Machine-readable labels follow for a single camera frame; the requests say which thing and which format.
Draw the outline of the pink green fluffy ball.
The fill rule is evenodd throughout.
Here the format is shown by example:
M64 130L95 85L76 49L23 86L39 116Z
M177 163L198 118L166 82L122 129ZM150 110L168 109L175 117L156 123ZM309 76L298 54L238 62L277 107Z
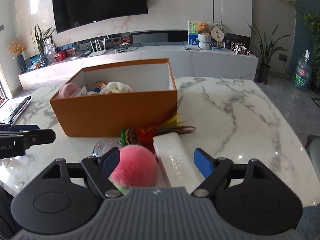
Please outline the pink green fluffy ball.
M139 145L120 149L120 161L110 181L122 194L132 187L152 187L156 180L157 160L150 150Z

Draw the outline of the pink pouch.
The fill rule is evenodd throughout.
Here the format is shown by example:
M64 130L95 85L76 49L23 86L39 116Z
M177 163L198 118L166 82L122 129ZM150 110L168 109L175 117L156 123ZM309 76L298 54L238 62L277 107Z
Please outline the pink pouch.
M63 85L58 92L58 99L65 99L72 97L80 90L80 87L75 83L67 83Z

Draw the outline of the crocheted white bunny doll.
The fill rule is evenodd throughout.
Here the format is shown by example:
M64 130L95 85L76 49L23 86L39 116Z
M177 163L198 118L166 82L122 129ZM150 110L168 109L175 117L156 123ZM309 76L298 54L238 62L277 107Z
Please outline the crocheted white bunny doll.
M132 88L122 82L112 81L105 85L101 89L101 92L105 94L130 93L132 92Z

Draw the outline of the bear plush blue uniform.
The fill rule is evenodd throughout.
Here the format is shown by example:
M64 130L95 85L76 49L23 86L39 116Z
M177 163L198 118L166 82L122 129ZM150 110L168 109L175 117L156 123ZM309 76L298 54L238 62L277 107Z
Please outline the bear plush blue uniform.
M87 91L87 95L105 94L107 83L104 81L97 82L91 90Z

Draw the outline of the black remote control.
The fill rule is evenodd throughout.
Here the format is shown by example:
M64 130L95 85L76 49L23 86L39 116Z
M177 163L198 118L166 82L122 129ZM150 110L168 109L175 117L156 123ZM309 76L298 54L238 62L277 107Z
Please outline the black remote control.
M18 116L24 111L27 105L31 102L32 97L28 96L14 109L14 111L6 119L7 124L12 124L18 118Z

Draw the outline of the white long box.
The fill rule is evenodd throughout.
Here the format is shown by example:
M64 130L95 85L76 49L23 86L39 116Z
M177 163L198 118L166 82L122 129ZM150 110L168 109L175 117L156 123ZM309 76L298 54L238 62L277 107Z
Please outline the white long box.
M204 181L177 133L154 137L153 148L169 187L184 187L192 193Z

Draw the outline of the colourful feather toy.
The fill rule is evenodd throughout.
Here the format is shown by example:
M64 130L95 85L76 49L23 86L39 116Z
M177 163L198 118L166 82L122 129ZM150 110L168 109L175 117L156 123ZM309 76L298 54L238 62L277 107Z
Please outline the colourful feather toy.
M127 145L142 145L148 146L153 142L156 136L175 132L177 134L189 134L195 132L195 127L184 125L183 121L178 121L178 112L183 96L177 101L176 109L158 122L144 126L122 129L120 133L120 140L122 146Z

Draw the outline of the dark vase dried flowers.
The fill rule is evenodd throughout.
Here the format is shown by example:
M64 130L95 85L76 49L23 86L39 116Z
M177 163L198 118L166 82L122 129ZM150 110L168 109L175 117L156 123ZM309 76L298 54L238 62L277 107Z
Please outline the dark vase dried flowers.
M8 45L8 51L11 55L13 55L17 60L18 69L21 74L27 71L27 65L22 53L26 50L26 46L24 45L21 38L15 38Z

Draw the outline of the red gift box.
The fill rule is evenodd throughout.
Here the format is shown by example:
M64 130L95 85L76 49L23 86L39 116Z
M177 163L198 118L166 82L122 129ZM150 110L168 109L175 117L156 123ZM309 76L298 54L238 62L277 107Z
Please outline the red gift box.
M60 61L63 61L66 59L66 52L63 50L63 51L60 51L60 52L57 52L55 55L54 55L54 58L55 58L55 62L60 62Z

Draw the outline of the white wifi router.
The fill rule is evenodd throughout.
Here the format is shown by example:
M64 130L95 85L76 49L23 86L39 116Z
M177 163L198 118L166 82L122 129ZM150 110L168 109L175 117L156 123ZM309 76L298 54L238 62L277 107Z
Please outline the white wifi router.
M103 40L95 39L95 41L90 41L91 53L89 57L100 56L106 53L106 38Z

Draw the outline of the blue water bottle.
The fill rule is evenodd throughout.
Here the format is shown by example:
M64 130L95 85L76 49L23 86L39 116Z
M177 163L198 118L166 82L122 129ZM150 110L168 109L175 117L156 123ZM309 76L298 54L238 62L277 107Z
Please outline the blue water bottle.
M306 91L312 74L312 67L309 64L310 51L306 50L303 57L297 62L293 75L293 85L302 91Z

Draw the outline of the potted green plant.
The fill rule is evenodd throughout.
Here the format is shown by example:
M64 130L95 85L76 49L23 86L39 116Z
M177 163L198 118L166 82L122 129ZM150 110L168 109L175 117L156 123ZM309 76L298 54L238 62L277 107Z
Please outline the potted green plant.
M287 51L286 48L277 46L277 43L284 38L290 37L291 35L283 35L274 40L273 36L278 29L278 25L276 25L269 37L267 37L266 33L262 35L254 22L252 22L252 25L247 25L250 27L251 31L256 36L259 42L259 47L253 46L253 48L255 48L259 53L259 59L261 59L257 81L259 83L267 84L272 56L278 51Z

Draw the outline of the teddy bear in pot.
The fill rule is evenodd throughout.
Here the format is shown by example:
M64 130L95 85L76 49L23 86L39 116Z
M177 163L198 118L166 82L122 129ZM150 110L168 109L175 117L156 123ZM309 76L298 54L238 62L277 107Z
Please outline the teddy bear in pot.
M199 48L202 50L210 50L211 35L210 28L206 22L198 22L196 27Z

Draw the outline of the painted picture canvas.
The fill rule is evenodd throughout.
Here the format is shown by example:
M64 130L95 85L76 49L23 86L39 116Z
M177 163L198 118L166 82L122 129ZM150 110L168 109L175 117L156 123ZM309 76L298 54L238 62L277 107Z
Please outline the painted picture canvas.
M198 45L197 25L198 21L188 21L188 44Z

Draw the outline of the black television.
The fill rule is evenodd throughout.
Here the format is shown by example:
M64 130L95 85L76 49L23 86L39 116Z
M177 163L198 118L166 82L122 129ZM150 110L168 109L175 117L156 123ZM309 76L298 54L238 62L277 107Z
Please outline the black television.
M147 0L52 0L56 31L148 13Z

